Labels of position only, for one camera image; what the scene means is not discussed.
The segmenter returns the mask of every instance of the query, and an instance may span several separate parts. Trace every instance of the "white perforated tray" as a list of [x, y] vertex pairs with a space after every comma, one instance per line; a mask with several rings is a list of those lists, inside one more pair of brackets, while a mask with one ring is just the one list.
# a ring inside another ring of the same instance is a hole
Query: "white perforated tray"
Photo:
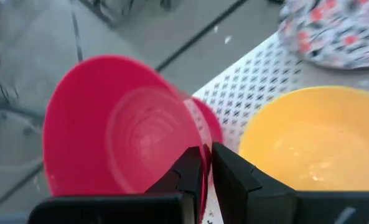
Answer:
[[[223, 128], [225, 145], [238, 152], [248, 120], [264, 105], [289, 91], [321, 85], [369, 90], [369, 70], [329, 70], [311, 65], [287, 52], [273, 34], [194, 96], [213, 109]], [[203, 223], [223, 223], [213, 185]]]

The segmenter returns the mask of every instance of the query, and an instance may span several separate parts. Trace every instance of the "concrete floor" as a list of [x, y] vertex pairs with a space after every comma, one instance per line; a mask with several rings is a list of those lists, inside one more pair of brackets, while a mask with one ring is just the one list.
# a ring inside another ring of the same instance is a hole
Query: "concrete floor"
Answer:
[[[0, 81], [17, 89], [20, 104], [44, 110], [58, 81], [78, 62], [73, 13], [83, 58], [123, 54], [157, 67], [233, 3], [183, 0], [164, 12], [157, 1], [138, 2], [133, 15], [111, 30], [77, 0], [10, 0], [0, 9]], [[266, 0], [246, 1], [162, 75], [192, 94], [271, 35], [278, 11]], [[40, 134], [24, 136], [25, 126], [14, 116], [0, 120], [0, 197], [40, 162]], [[40, 172], [0, 205], [0, 215], [28, 213], [48, 196]]]

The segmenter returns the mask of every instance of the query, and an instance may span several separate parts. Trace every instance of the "yellow bowl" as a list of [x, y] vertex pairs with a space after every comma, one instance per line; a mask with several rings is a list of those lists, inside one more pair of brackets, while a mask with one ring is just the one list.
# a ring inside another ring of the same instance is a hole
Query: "yellow bowl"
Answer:
[[369, 92], [288, 93], [248, 123], [240, 155], [297, 190], [369, 190]]

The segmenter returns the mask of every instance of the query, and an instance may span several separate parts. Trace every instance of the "floral fabric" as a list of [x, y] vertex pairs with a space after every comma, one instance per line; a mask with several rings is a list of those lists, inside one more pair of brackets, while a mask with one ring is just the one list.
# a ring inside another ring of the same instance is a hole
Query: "floral fabric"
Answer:
[[369, 67], [369, 0], [286, 0], [278, 33], [305, 60], [334, 68]]

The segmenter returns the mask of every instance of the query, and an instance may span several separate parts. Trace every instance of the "perforated metal surface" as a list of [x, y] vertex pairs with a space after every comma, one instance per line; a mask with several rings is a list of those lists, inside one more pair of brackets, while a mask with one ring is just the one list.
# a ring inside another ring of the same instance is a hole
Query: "perforated metal surface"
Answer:
[[[316, 67], [287, 52], [273, 34], [194, 96], [213, 109], [223, 128], [225, 145], [238, 152], [248, 120], [264, 105], [289, 91], [321, 85], [369, 90], [369, 70], [339, 71]], [[203, 223], [223, 223], [212, 184]]]

